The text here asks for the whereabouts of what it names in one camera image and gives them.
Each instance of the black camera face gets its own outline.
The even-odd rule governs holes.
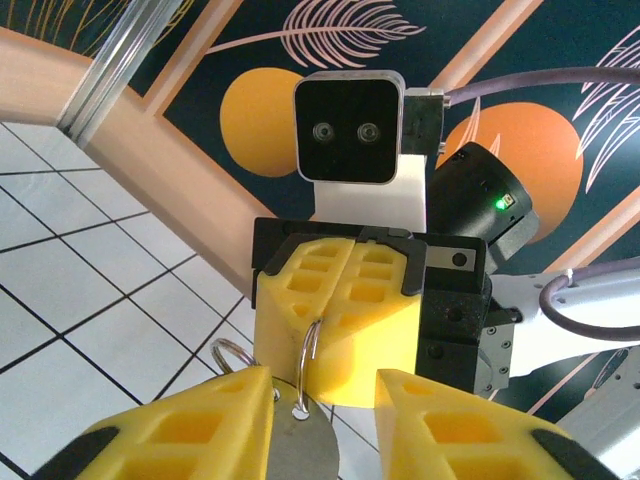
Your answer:
[[[307,180],[388,183],[402,92],[387,78],[303,80],[295,91],[298,170]]]

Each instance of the floor tile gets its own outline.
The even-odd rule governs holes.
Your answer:
[[[174,380],[171,386],[164,393],[163,397],[168,397],[187,388],[200,385],[202,382],[215,377],[216,374],[205,367],[197,358],[192,359],[182,373]]]
[[[0,185],[58,234],[109,221],[57,173],[0,176]]]
[[[63,175],[114,220],[147,210],[104,170]]]
[[[55,127],[5,123],[13,133],[56,170],[97,167],[78,146]]]
[[[166,271],[117,225],[74,233],[64,241],[125,293]]]
[[[251,301],[242,300],[240,305],[229,315],[229,323],[253,341],[256,324],[256,311],[251,308]]]
[[[18,475],[9,470],[9,467],[5,467],[3,463],[0,463],[0,479],[2,480],[21,480]]]
[[[242,347],[247,353],[250,353],[251,355],[253,355],[253,345],[251,345],[251,343],[249,343],[246,338],[240,335],[240,333],[235,328],[233,328],[231,325],[225,322],[216,331],[215,335],[207,342],[207,344],[204,345],[198,352],[198,357],[200,357],[205,363],[210,365],[211,368],[213,368],[217,372],[221,372],[222,369],[213,360],[213,357],[211,356],[211,350],[210,350],[211,343],[216,338],[226,338],[227,340],[231,340],[235,344]],[[234,357],[230,353],[227,353],[225,350],[222,350],[222,355],[224,356],[224,359],[227,361],[227,363],[233,369],[234,372],[237,372],[238,370],[242,370],[243,368],[247,367],[244,363],[242,363],[240,360],[238,360],[236,357]]]
[[[152,401],[189,352],[129,300],[67,337],[144,403]]]
[[[195,257],[175,270],[175,274],[223,317],[242,294],[201,257]]]
[[[33,215],[0,190],[0,250],[52,236]]]
[[[53,332],[0,290],[0,368],[53,337]]]
[[[222,321],[172,275],[156,280],[131,298],[191,350]]]
[[[333,428],[340,447],[340,477],[344,480],[382,480],[380,456],[339,418]]]
[[[336,407],[335,413],[371,445],[378,448],[376,417],[373,408]]]
[[[0,153],[0,174],[51,170],[49,165],[2,125],[0,125]]]
[[[60,240],[0,254],[0,283],[59,331],[120,297]]]
[[[193,255],[186,243],[150,213],[118,223],[166,267]]]
[[[0,451],[32,474],[95,422],[135,406],[57,341],[0,375]]]

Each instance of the camera lens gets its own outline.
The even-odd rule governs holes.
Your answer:
[[[380,138],[380,129],[374,123],[364,123],[358,128],[358,140],[362,143],[374,143]]]
[[[333,127],[328,123],[322,122],[313,127],[313,138],[319,143],[329,143],[333,140]]]

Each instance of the metal key ring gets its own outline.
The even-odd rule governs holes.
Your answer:
[[[306,363],[309,350],[311,350],[311,360],[316,358],[316,348],[318,346],[318,335],[320,334],[320,326],[322,318],[313,322],[302,342],[302,350],[300,351],[300,359],[298,362],[298,378],[296,389],[298,390],[298,400],[293,408],[292,414],[297,420],[306,420],[309,418],[308,401],[304,394],[304,386],[306,382]]]
[[[260,365],[258,361],[253,358],[253,355],[247,352],[240,345],[236,345],[231,340],[227,340],[226,338],[216,338],[213,342],[211,342],[210,348],[211,355],[222,370],[222,373],[233,373],[233,369],[229,366],[227,361],[222,356],[222,353],[220,352],[221,348],[224,348],[227,352],[232,354],[247,367],[257,367]]]

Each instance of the ceiling mural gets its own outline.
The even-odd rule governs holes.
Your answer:
[[[0,26],[94,58],[132,0],[0,0]],[[183,0],[131,87],[144,95],[209,0]]]
[[[0,20],[91,57],[127,4],[0,0],[0,11],[7,12]],[[203,13],[208,4],[183,2],[131,82],[140,96],[198,18],[209,15]],[[469,60],[478,62],[471,82],[569,66],[640,67],[640,9],[630,9],[629,0],[530,4],[503,45]],[[215,40],[204,46],[166,109],[155,114],[275,215],[309,219],[313,187],[296,171],[296,83],[320,70],[367,68],[396,70],[408,87],[429,86],[501,5],[502,0],[244,0],[211,36]],[[450,109],[446,152],[438,165],[465,142],[476,141],[515,173],[533,198],[541,227],[500,273],[537,273],[594,226],[613,224],[619,205],[639,201],[639,130],[640,88],[586,83],[514,90]],[[638,225],[613,228],[610,235],[617,241],[596,261],[640,253]],[[513,379],[494,400],[557,421],[625,355],[623,349],[549,365]]]

